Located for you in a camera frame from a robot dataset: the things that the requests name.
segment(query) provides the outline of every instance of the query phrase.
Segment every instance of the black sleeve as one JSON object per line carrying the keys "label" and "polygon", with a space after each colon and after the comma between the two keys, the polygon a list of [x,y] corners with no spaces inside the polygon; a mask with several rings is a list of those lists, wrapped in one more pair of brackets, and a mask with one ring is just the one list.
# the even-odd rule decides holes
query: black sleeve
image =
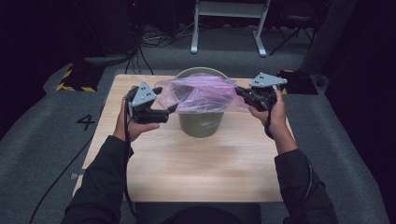
{"label": "black sleeve", "polygon": [[303,200],[309,184],[309,166],[305,154],[296,149],[275,158],[280,193],[290,216],[284,223],[338,223],[332,201],[325,185],[312,170],[313,185]]}
{"label": "black sleeve", "polygon": [[125,184],[125,142],[109,136],[85,171],[62,223],[118,223]]}

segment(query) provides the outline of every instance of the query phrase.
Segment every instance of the gray carpet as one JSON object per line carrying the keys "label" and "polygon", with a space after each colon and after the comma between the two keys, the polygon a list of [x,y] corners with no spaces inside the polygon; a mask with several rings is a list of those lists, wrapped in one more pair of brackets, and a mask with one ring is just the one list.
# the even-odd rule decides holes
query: gray carpet
{"label": "gray carpet", "polygon": [[[176,75],[186,68],[207,66],[229,77],[255,77],[260,72],[275,74],[300,67],[309,45],[303,33],[274,56],[262,58],[251,29],[205,30],[196,55],[190,54],[190,36],[165,48],[143,48],[143,52],[155,75]],[[262,39],[269,51],[281,41],[281,35],[273,30]],[[140,73],[136,62],[134,58],[134,69],[131,64],[128,74]],[[139,65],[142,74],[149,74],[141,57]],[[41,196],[94,133],[112,80],[124,73],[125,66],[108,67],[98,92],[56,91],[69,64],[49,78],[44,86],[47,95],[0,142],[0,223],[29,221]],[[318,91],[319,95],[285,96],[299,147],[326,183],[340,223],[389,223],[377,184],[334,115],[323,94],[325,87]],[[77,120],[89,114],[96,122],[84,131]],[[86,153],[87,149],[49,193],[34,223],[60,222],[76,185],[70,175],[80,170]],[[121,211],[121,223],[134,223],[126,203]],[[286,216],[283,203],[262,204],[262,223],[282,223]]]}

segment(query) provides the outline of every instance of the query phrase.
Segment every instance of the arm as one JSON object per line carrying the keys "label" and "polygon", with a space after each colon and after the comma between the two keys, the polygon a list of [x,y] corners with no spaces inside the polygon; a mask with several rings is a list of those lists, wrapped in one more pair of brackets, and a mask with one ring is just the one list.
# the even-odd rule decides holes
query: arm
{"label": "arm", "polygon": [[[310,168],[309,160],[298,148],[286,125],[286,107],[280,91],[276,91],[276,98],[277,102],[271,114],[270,132],[278,153],[275,163],[280,193],[290,214],[284,223],[337,223],[332,201],[324,184],[312,167]],[[259,112],[252,106],[249,110],[264,125],[268,112]],[[305,200],[310,175],[313,182]]]}
{"label": "arm", "polygon": [[[131,142],[141,133],[159,128],[159,124],[129,122]],[[118,223],[126,182],[124,103],[121,104],[116,129],[109,136],[97,156],[87,168],[81,187],[64,212],[62,223]]]}

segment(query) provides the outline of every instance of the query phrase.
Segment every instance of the person's left hand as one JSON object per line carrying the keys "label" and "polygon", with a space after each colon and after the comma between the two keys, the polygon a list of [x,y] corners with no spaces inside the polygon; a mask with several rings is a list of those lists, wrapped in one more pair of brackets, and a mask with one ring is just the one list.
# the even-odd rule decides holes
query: person's left hand
{"label": "person's left hand", "polygon": [[[113,136],[118,137],[122,141],[125,141],[125,129],[124,129],[124,113],[125,113],[125,99],[122,98],[121,111],[117,118],[116,129],[114,130]],[[138,124],[131,120],[131,117],[127,115],[128,131],[131,142],[137,139],[141,133],[145,133],[154,129],[160,128],[159,123],[148,123]]]}

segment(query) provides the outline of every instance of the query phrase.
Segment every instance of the purple plastic bag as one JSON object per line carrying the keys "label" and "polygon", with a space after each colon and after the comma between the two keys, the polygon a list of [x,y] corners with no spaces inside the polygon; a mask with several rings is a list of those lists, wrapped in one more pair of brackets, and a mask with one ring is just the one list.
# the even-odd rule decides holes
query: purple plastic bag
{"label": "purple plastic bag", "polygon": [[157,102],[163,107],[178,104],[177,113],[248,112],[244,99],[235,92],[235,80],[205,73],[159,81]]}

